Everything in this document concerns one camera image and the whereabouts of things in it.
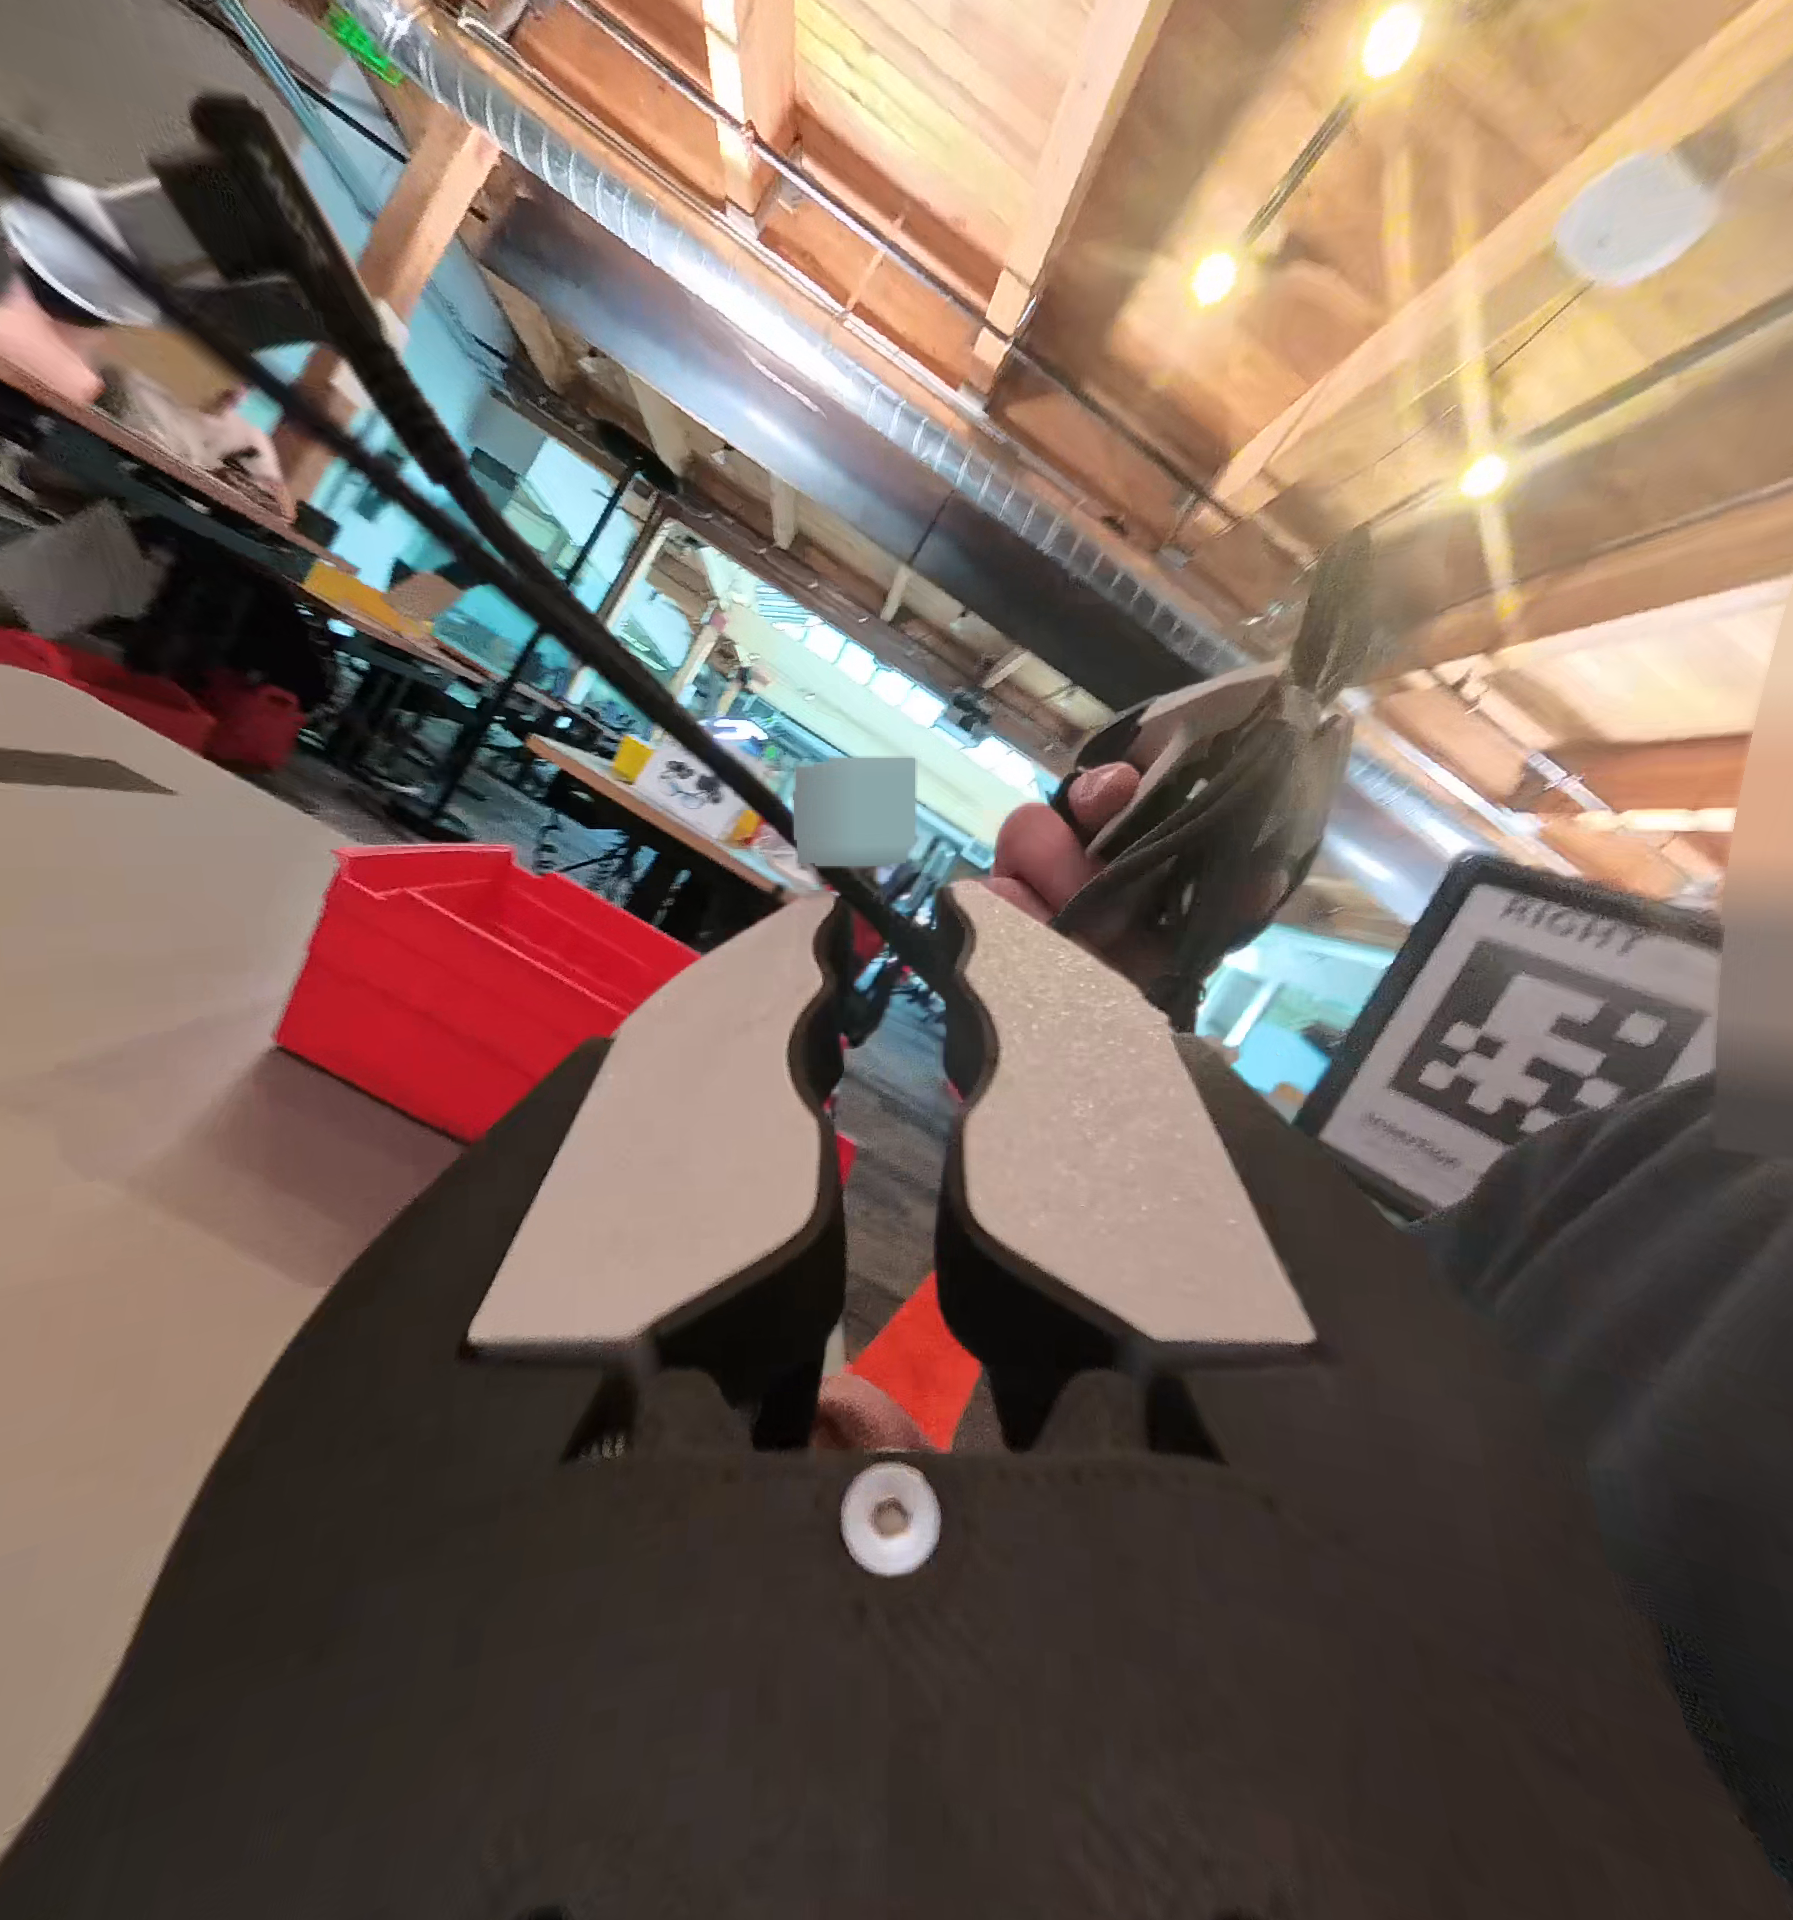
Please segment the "person's right hand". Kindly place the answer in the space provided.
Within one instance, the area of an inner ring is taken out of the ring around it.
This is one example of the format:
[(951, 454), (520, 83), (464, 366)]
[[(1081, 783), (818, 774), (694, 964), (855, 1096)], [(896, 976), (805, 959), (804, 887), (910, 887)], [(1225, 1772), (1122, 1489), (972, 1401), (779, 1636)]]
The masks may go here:
[(1018, 806), (998, 832), (984, 887), (1035, 923), (1052, 924), (1101, 872), (1101, 860), (1092, 858), (1091, 845), (1134, 799), (1140, 783), (1140, 768), (1108, 762), (1066, 781), (1060, 806)]

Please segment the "red plastic bin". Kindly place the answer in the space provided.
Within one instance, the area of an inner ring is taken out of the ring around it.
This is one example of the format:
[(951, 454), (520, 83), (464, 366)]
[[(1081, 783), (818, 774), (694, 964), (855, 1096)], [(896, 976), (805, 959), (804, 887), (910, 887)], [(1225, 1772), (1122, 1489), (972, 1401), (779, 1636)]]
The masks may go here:
[(498, 845), (337, 851), (275, 1045), (459, 1142), (696, 953)]

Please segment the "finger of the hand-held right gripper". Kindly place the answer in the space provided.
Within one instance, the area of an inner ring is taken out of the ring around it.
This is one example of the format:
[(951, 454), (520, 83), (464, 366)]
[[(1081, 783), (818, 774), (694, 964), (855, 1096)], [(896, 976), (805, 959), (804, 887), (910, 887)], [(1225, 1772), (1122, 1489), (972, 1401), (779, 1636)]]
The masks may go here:
[(1215, 961), (1248, 945), (1315, 865), (1326, 816), (1185, 809), (1147, 831), (1058, 911), (1058, 931), (1092, 948), (1153, 948)]
[(1095, 861), (1161, 842), (1257, 851), (1292, 829), (1292, 677), (1236, 666), (1112, 717), (1082, 746), (1082, 772), (1127, 766), (1138, 783), (1086, 838)]

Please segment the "red plastic crates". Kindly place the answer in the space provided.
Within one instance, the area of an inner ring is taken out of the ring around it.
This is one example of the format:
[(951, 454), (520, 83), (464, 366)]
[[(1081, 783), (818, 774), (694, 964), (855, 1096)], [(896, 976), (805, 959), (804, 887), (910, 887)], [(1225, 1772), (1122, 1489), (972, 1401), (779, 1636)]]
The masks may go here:
[(234, 772), (275, 772), (295, 752), (308, 718), (282, 687), (215, 671), (201, 693), (93, 650), (0, 627), (0, 664), (58, 679)]

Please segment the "black pole stand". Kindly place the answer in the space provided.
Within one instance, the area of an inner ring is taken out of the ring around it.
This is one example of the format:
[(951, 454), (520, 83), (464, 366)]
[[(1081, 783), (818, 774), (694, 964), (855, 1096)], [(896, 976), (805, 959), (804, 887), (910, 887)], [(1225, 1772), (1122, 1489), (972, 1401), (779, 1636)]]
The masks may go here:
[[(652, 504), (644, 515), (642, 531), (626, 555), (615, 581), (598, 603), (598, 608), (591, 613), (604, 630), (615, 632), (616, 616), (634, 592), (644, 585), (654, 558), (668, 538), (668, 499), (682, 491), (682, 480), (659, 453), (654, 453), (648, 445), (644, 445), (644, 441), (640, 441), (631, 430), (616, 424), (615, 420), (593, 422), (593, 445), (604, 454), (615, 459), (620, 471), (604, 500), (601, 515), (597, 515), (589, 533), (583, 538), (583, 543), (580, 545), (570, 566), (560, 572), (558, 584), (562, 588), (573, 588), (580, 584), (580, 576), (587, 562), (587, 556), (593, 553), (597, 539), (601, 539), (608, 530), (616, 509), (623, 506), (626, 496), (634, 491), (636, 486), (644, 486), (644, 490), (652, 496)], [(538, 693), (541, 693), (541, 687), (528, 683), (528, 675), (531, 672), (540, 644), (548, 636), (551, 630), (547, 623), (535, 627), (535, 632), (525, 639), (524, 648), (514, 655), (505, 677), (482, 695), (482, 702), (457, 731), (454, 742), (442, 761), (438, 778), (427, 788), (427, 791), (419, 795), (393, 798), (383, 809), (389, 823), (403, 826), (419, 842), (464, 844), (469, 838), (469, 829), (461, 818), (453, 814), (451, 801), (464, 781), (468, 781), (468, 774), (476, 765), (476, 756), (482, 752), (487, 732), (505, 717), (506, 707), (510, 707), (518, 697), (531, 702)]]

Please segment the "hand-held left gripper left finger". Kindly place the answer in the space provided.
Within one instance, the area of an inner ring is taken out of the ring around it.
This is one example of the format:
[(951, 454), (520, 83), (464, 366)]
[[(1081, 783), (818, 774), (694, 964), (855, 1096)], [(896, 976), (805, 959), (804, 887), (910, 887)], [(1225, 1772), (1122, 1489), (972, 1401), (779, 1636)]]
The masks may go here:
[(620, 1022), (471, 1352), (823, 1363), (844, 1291), (829, 1096), (848, 934), (839, 899), (791, 899)]

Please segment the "white printed box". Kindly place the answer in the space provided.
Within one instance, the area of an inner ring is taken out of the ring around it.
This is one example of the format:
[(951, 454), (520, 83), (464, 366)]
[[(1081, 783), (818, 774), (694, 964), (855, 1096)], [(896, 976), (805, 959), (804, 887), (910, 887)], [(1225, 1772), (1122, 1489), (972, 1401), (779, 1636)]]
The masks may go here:
[(651, 744), (631, 789), (670, 821), (722, 845), (746, 845), (762, 825), (722, 772), (668, 738)]

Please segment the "pink mannequin head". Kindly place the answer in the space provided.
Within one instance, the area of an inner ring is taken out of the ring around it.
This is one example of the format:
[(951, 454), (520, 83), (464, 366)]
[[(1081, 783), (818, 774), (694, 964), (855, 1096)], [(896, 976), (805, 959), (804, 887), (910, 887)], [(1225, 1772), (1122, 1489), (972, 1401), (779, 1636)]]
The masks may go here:
[(109, 382), (144, 371), (135, 337), (47, 277), (25, 225), (28, 208), (0, 202), (0, 364), (46, 397), (95, 407)]

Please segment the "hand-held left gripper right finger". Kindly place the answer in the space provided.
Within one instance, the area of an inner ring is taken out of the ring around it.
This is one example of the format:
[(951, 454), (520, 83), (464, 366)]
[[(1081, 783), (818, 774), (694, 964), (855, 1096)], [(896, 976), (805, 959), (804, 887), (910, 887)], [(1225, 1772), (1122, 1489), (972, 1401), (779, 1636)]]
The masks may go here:
[(987, 885), (951, 885), (946, 1071), (958, 1112), (936, 1296), (991, 1369), (1315, 1348), (1170, 1019)]

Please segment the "black white marker sign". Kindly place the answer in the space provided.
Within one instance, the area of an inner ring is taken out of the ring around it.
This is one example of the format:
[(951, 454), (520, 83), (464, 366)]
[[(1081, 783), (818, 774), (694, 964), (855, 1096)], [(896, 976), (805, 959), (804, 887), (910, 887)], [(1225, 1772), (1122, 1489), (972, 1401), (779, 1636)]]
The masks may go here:
[(1292, 1125), (1406, 1219), (1511, 1146), (1704, 1073), (1723, 924), (1597, 883), (1456, 858)]

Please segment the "silver ventilation duct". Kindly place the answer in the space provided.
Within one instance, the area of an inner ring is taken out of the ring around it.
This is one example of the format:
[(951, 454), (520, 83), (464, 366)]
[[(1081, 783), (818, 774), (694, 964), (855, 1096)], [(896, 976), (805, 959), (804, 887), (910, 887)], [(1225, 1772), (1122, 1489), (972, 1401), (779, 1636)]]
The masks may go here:
[(356, 10), (409, 83), (544, 190), (498, 222), (487, 261), (551, 320), (1113, 707), (1247, 664), (1003, 448), (866, 366), (834, 320), (764, 291), (735, 249), (514, 99), (476, 35), (424, 4)]

